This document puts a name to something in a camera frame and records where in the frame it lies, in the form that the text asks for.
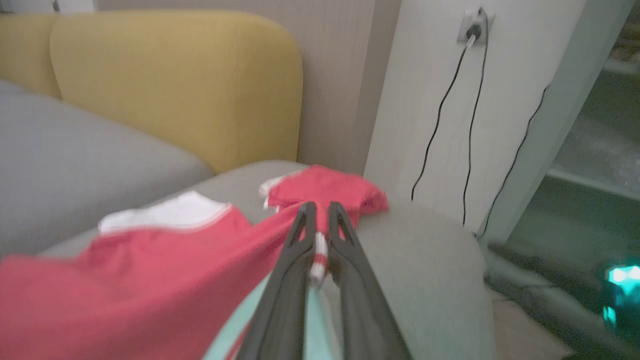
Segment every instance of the white sleeve trim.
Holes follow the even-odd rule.
[[[264,199],[264,203],[262,204],[262,207],[265,210],[269,208],[269,192],[271,192],[271,189],[273,189],[277,184],[280,184],[285,178],[293,175],[298,175],[300,172],[302,172],[302,170],[290,172],[289,174],[274,177],[272,179],[269,179],[263,182],[258,188],[258,193],[260,194],[260,197]],[[275,210],[276,212],[278,212],[278,210],[280,210],[280,206],[276,206]]]
[[[98,223],[100,234],[140,227],[191,230],[211,223],[227,213],[231,204],[213,201],[190,191],[145,209],[109,214]]]

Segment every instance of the door frame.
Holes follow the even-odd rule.
[[[511,235],[580,113],[635,2],[587,0],[513,170],[478,231],[483,233],[488,220],[482,244],[505,243]]]

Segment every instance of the red cloth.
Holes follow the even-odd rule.
[[[231,207],[192,231],[100,236],[75,259],[5,258],[0,359],[200,359],[273,269],[301,204],[316,202],[319,224],[331,200],[354,223],[387,208],[371,183],[323,167],[285,178],[269,197],[281,210],[253,227]]]

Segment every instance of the black cable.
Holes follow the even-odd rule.
[[[469,168],[467,172],[467,180],[465,181],[465,190],[462,192],[462,226],[467,222],[467,188],[469,187],[469,178],[471,177],[471,134],[474,128],[474,120],[476,119],[476,110],[478,108],[478,102],[480,101],[480,93],[482,92],[482,84],[484,82],[484,66],[486,65],[486,53],[489,49],[489,18],[484,12],[484,8],[480,7],[480,12],[484,17],[484,31],[486,32],[486,43],[484,45],[484,58],[482,60],[482,72],[480,75],[480,85],[478,86],[478,96],[476,97],[476,104],[474,105],[474,112],[471,115],[471,125],[469,125]]]
[[[486,228],[489,225],[489,217],[491,216],[491,212],[493,211],[493,207],[495,205],[495,201],[498,199],[498,196],[502,192],[502,189],[504,189],[504,185],[507,183],[507,178],[511,174],[511,171],[513,170],[513,167],[516,165],[516,160],[518,159],[518,154],[520,154],[520,149],[522,148],[522,144],[524,144],[524,141],[527,139],[527,135],[529,135],[529,128],[531,127],[531,121],[533,120],[533,118],[538,113],[538,110],[540,110],[540,108],[542,107],[542,102],[545,99],[545,92],[547,92],[547,89],[550,86],[551,86],[551,84],[547,85],[547,87],[544,90],[542,90],[542,96],[540,97],[540,103],[538,103],[538,107],[536,108],[536,111],[534,111],[533,115],[531,115],[531,117],[529,118],[529,122],[527,123],[527,130],[524,133],[524,137],[522,138],[522,142],[520,142],[520,146],[518,146],[518,150],[516,150],[516,154],[513,157],[513,162],[511,163],[511,167],[509,168],[509,171],[507,171],[507,175],[504,177],[504,180],[502,181],[502,186],[500,186],[500,190],[498,190],[498,193],[496,193],[495,197],[493,198],[493,203],[491,204],[491,207],[489,208],[489,213],[487,214],[486,222],[484,223],[484,230],[482,231],[482,234],[480,234],[479,236],[476,236],[476,238],[478,238],[478,239],[481,239],[484,236],[484,234],[486,233]]]
[[[440,107],[438,107],[438,118],[436,119],[436,127],[434,128],[433,134],[431,135],[431,139],[427,144],[427,150],[424,152],[424,161],[422,162],[422,171],[420,171],[420,176],[418,176],[418,180],[415,181],[415,184],[413,184],[413,188],[411,189],[411,201],[413,201],[413,193],[415,192],[415,187],[418,185],[418,182],[420,182],[420,179],[422,179],[422,175],[424,174],[424,168],[427,166],[427,155],[429,155],[429,148],[431,147],[431,143],[433,142],[433,139],[436,137],[436,133],[438,132],[438,126],[440,125],[440,114],[442,113],[442,105],[444,105],[444,101],[447,99],[447,96],[449,95],[449,92],[451,91],[453,84],[456,82],[456,78],[458,78],[460,65],[462,65],[462,59],[465,57],[466,52],[467,52],[467,47],[465,46],[464,50],[462,50],[462,54],[460,54],[460,60],[458,60],[458,67],[456,68],[456,73],[453,75],[453,80],[451,80],[451,84],[449,85],[447,92],[444,94],[442,101],[440,101]]]

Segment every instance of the white wall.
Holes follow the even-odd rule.
[[[481,225],[586,0],[403,0],[365,177],[409,199],[462,45],[467,8],[496,13],[472,139],[467,228]],[[462,222],[468,128],[484,47],[465,57],[443,107],[415,201]]]
[[[94,12],[93,0],[58,0],[61,13]]]
[[[5,10],[16,13],[52,13],[52,0],[2,0]],[[93,0],[58,0],[61,13],[95,11]]]

